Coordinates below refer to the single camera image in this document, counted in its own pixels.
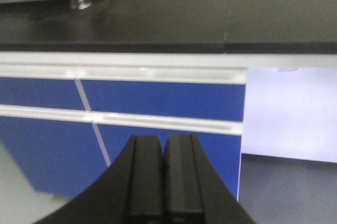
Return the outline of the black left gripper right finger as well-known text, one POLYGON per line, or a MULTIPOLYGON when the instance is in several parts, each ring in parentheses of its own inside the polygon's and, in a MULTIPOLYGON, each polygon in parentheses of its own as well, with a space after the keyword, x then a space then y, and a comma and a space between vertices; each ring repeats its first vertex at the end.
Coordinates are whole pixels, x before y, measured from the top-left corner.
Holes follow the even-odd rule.
POLYGON ((171 134, 164 167, 165 223, 254 223, 215 171, 197 134, 171 134))

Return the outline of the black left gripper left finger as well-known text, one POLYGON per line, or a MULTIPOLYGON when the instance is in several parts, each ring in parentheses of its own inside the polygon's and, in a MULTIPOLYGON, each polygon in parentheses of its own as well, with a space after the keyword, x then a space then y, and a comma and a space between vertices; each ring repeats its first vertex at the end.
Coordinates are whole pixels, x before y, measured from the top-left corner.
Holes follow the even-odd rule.
POLYGON ((94 183, 38 223, 163 223, 162 170, 159 139, 132 135, 94 183))

